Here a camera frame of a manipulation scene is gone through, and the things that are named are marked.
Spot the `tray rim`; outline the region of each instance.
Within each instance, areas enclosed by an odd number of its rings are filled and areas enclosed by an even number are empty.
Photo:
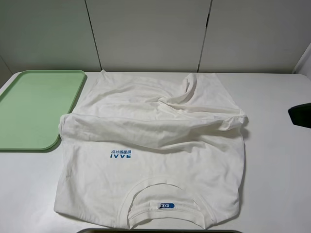
[[[73,109],[73,106],[77,100],[77,97],[78,97],[78,94],[80,93],[81,89],[83,88],[84,84],[85,84],[85,81],[86,81],[86,74],[84,71],[82,70],[79,70],[79,69],[64,69],[64,70],[61,70],[61,69],[49,69],[49,70],[46,70],[46,69],[43,69],[43,70],[40,70],[40,69],[30,69],[30,70],[25,70],[25,71],[22,71],[20,72],[16,77],[15,79],[6,87],[6,89],[0,94],[0,102],[2,101],[2,99],[5,97],[5,95],[7,93],[10,92],[10,90],[12,89],[12,87],[16,84],[16,82],[22,78],[23,75],[25,74],[28,74],[28,73],[72,73],[72,72],[77,72],[77,73],[80,73],[81,75],[83,75],[83,78],[82,78],[82,81],[79,85],[79,88],[77,89],[75,95],[74,95],[74,98],[73,98],[73,101],[68,109],[68,111],[66,112],[66,114],[70,113]],[[43,147],[43,148],[1,148],[0,147],[0,152],[14,152],[14,151],[44,151],[44,150],[48,150],[50,149],[51,147],[53,147],[57,141],[60,139],[60,135],[58,134],[55,141],[47,146],[47,147]]]

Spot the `green tray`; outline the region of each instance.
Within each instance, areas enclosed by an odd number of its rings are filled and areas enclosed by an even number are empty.
[[[85,82],[81,70],[28,70],[0,96],[0,151],[47,150]]]

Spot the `blue label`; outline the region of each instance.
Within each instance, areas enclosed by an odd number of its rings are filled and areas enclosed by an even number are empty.
[[[175,205],[173,203],[158,203],[158,208],[163,209],[163,208],[174,208]]]

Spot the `white t-shirt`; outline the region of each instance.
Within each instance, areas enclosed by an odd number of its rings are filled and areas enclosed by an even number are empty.
[[[102,71],[61,118],[54,210],[116,228],[178,218],[205,229],[233,217],[244,118],[215,74],[189,74],[176,85]]]

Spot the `white wall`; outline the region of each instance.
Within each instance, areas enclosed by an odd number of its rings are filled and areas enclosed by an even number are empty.
[[[310,23],[310,0],[215,0],[199,71],[291,73]]]
[[[87,0],[107,71],[196,72],[210,0]]]
[[[302,55],[294,70],[297,74],[306,75],[311,80],[311,44]]]
[[[101,70],[84,0],[0,0],[0,54],[13,73]]]

